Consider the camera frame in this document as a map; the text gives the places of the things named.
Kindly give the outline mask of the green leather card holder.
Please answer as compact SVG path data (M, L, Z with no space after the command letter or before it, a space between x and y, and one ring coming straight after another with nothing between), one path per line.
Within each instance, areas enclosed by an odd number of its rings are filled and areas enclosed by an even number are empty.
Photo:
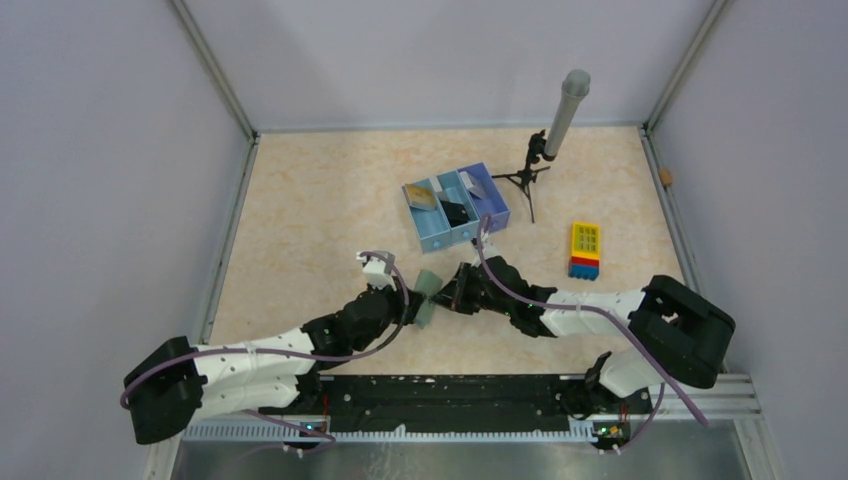
M441 290L443 280L434 272L422 269L416 278L414 291L421 295L422 300L414 317L415 325L424 329L432 321L436 304L433 297Z

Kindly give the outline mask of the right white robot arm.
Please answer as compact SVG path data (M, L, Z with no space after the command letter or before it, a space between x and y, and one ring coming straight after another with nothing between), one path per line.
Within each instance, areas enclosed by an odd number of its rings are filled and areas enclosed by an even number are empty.
M628 349L604 357L586 385L589 404L600 412L668 379L712 388L736 328L728 314L668 275L653 276L641 289L575 293L529 283L493 247L461 263L434 301L466 315L504 314L533 338L626 339Z

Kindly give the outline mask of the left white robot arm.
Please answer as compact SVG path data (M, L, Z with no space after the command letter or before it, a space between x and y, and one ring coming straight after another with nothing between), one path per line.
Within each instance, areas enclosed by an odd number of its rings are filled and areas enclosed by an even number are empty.
M365 289L339 310L300 327L228 345L195 345L171 338L123 380L120 406L128 411L134 440L152 445L212 417L261 409L308 413L319 404L319 375L374 355L406 325L432 318L432 297L443 281L429 270L407 284L393 254L356 256Z

